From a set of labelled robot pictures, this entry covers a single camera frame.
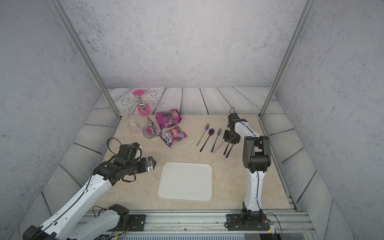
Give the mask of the blue fork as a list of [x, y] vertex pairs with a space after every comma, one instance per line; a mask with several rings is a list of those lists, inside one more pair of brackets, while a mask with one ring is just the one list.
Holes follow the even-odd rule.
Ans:
[[212, 153], [212, 152], [214, 151], [214, 149], [215, 149], [216, 142], [217, 142], [219, 136], [221, 135], [221, 132], [222, 132], [222, 128], [219, 128], [219, 130], [218, 130], [218, 132], [217, 132], [217, 137], [216, 137], [215, 142], [214, 142], [214, 144], [213, 144], [213, 146], [212, 146], [212, 149], [211, 149], [211, 153]]

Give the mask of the silver spoon pink handle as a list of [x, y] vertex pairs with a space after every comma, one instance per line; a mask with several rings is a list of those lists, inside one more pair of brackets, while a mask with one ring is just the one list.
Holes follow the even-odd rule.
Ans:
[[225, 143], [225, 141], [221, 141], [213, 150], [213, 153], [215, 153], [223, 144]]

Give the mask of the rainbow purple spoon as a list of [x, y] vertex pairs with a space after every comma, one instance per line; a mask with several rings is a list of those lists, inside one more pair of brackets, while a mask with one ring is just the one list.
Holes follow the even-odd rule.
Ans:
[[214, 130], [214, 129], [209, 129], [209, 131], [208, 131], [209, 136], [208, 136], [207, 140], [205, 141], [205, 143], [203, 144], [203, 146], [201, 147], [200, 152], [203, 151], [203, 149], [204, 149], [205, 145], [207, 144], [209, 138], [210, 138], [212, 135], [214, 135], [214, 133], [215, 133], [215, 130]]

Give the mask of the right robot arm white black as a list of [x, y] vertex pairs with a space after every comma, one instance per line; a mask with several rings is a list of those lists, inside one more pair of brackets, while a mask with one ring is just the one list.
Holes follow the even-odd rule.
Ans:
[[236, 145], [243, 139], [243, 165], [248, 172], [247, 193], [240, 213], [243, 225], [261, 223], [266, 218], [262, 208], [262, 190], [266, 172], [271, 166], [271, 146], [268, 136], [253, 130], [246, 119], [231, 112], [228, 115], [224, 141]]

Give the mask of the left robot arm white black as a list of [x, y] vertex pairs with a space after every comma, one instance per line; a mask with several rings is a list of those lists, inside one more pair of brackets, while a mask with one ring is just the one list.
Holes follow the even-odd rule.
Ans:
[[85, 185], [52, 217], [39, 227], [30, 226], [22, 235], [24, 240], [94, 240], [107, 231], [125, 232], [135, 222], [129, 210], [114, 204], [88, 223], [78, 226], [94, 203], [126, 176], [151, 172], [157, 162], [142, 157], [138, 143], [121, 145], [119, 152], [97, 166]]

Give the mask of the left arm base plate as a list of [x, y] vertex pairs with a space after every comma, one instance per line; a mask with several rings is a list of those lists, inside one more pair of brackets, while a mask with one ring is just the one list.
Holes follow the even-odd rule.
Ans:
[[146, 215], [125, 214], [120, 216], [118, 225], [110, 232], [142, 232], [144, 230]]

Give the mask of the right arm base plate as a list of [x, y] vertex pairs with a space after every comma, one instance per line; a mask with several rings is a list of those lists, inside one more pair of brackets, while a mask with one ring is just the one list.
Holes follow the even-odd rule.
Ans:
[[226, 220], [224, 227], [229, 231], [271, 231], [265, 214], [248, 217], [242, 214], [227, 214]]

